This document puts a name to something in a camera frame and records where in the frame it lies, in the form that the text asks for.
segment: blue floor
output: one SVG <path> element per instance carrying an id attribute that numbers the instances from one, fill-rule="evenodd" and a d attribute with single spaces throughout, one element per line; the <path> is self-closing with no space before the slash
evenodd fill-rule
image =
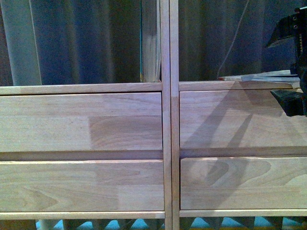
<path id="1" fill-rule="evenodd" d="M 262 217 L 256 217 L 255 219 L 255 227 L 271 227 L 272 225 Z M 284 218 L 283 219 L 283 226 L 301 226 L 300 223 L 297 223 L 293 220 Z M 193 222 L 191 228 L 209 228 L 210 226 L 203 221 L 201 218 L 196 218 Z M 231 218 L 224 218 L 222 227 L 243 227 L 241 224 L 237 223 L 236 221 L 232 220 Z M 63 222 L 60 221 L 55 227 L 54 230 L 61 230 L 63 229 Z M 105 228 L 106 230 L 119 230 L 119 225 L 116 220 L 111 221 L 108 226 Z M 142 219 L 138 219 L 134 222 L 131 227 L 132 230 L 147 230 L 149 229 L 148 226 Z M 77 230 L 93 230 L 92 223 L 86 222 L 82 224 Z"/>

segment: gray curtain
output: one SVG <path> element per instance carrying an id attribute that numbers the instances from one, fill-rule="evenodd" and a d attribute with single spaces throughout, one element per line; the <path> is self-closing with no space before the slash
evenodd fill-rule
<path id="1" fill-rule="evenodd" d="M 246 0 L 179 0 L 179 78 L 215 80 L 231 45 Z M 304 0 L 250 0 L 220 76 L 289 69 L 294 43 L 265 49 L 279 19 Z"/>
<path id="2" fill-rule="evenodd" d="M 0 11 L 0 86 L 13 85 L 8 47 L 4 32 L 2 13 Z"/>
<path id="3" fill-rule="evenodd" d="M 140 82 L 140 0 L 0 0 L 14 85 Z"/>

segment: cable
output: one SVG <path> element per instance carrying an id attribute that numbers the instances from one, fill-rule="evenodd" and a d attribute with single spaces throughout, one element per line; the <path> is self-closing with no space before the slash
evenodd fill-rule
<path id="1" fill-rule="evenodd" d="M 249 1 L 250 1 L 250 0 L 247 0 L 247 2 L 246 2 L 246 4 L 245 4 L 245 7 L 244 7 L 244 10 L 243 10 L 243 12 L 242 12 L 240 21 L 239 21 L 238 26 L 237 26 L 237 28 L 236 28 L 236 33 L 235 33 L 234 39 L 232 40 L 232 43 L 231 43 L 231 45 L 230 45 L 230 47 L 229 47 L 229 50 L 228 50 L 228 52 L 227 52 L 227 54 L 226 54 L 226 56 L 225 56 L 225 58 L 224 58 L 222 64 L 220 65 L 219 70 L 217 71 L 216 79 L 218 79 L 218 77 L 219 77 L 219 75 L 220 75 L 220 71 L 221 71 L 223 65 L 225 64 L 225 62 L 226 62 L 226 60 L 227 60 L 227 58 L 228 58 L 228 56 L 229 56 L 229 54 L 230 54 L 230 51 L 231 51 L 232 47 L 234 46 L 234 43 L 235 43 L 235 41 L 236 41 L 236 36 L 237 36 L 237 34 L 238 34 L 238 31 L 239 31 L 239 28 L 240 28 L 240 25 L 241 25 L 243 16 L 244 16 L 244 14 L 245 14 L 245 12 L 246 12 L 246 9 L 248 8 Z"/>

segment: light wood surface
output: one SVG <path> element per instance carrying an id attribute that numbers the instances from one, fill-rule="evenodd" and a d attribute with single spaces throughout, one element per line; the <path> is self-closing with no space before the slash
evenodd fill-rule
<path id="1" fill-rule="evenodd" d="M 257 89 L 292 89 L 288 83 L 260 81 L 182 81 L 179 91 L 212 91 L 212 90 L 257 90 Z"/>
<path id="2" fill-rule="evenodd" d="M 178 0 L 170 0 L 171 121 L 172 121 L 172 191 L 173 229 L 179 221 L 179 24 Z"/>
<path id="3" fill-rule="evenodd" d="M 0 95 L 63 94 L 93 92 L 152 92 L 161 91 L 162 84 L 155 83 L 115 83 L 80 85 L 42 85 L 0 87 Z"/>
<path id="4" fill-rule="evenodd" d="M 0 219 L 163 219 L 164 211 L 0 212 Z"/>
<path id="5" fill-rule="evenodd" d="M 162 211 L 163 161 L 3 161 L 0 212 Z"/>
<path id="6" fill-rule="evenodd" d="M 0 152 L 161 150 L 161 93 L 0 97 Z"/>
<path id="7" fill-rule="evenodd" d="M 307 207 L 307 158 L 185 158 L 181 209 Z"/>
<path id="8" fill-rule="evenodd" d="M 296 155 L 306 153 L 306 130 L 306 118 L 287 117 L 269 90 L 180 93 L 183 151 L 257 156 L 278 148 L 279 155 Z"/>
<path id="9" fill-rule="evenodd" d="M 172 230 L 169 0 L 160 1 L 165 230 Z"/>
<path id="10" fill-rule="evenodd" d="M 36 230 L 35 220 L 0 220 L 1 230 Z"/>
<path id="11" fill-rule="evenodd" d="M 306 216 L 307 209 L 224 209 L 180 210 L 180 217 L 258 217 Z"/>

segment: wooden drawer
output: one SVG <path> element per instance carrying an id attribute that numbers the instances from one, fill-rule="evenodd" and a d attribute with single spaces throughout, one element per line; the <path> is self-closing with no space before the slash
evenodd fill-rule
<path id="1" fill-rule="evenodd" d="M 182 157 L 302 155 L 306 130 L 270 90 L 180 92 Z"/>
<path id="2" fill-rule="evenodd" d="M 181 160 L 181 209 L 307 208 L 307 158 Z"/>
<path id="3" fill-rule="evenodd" d="M 0 212 L 164 210 L 163 161 L 0 162 Z"/>
<path id="4" fill-rule="evenodd" d="M 161 93 L 0 97 L 0 152 L 161 150 Z"/>

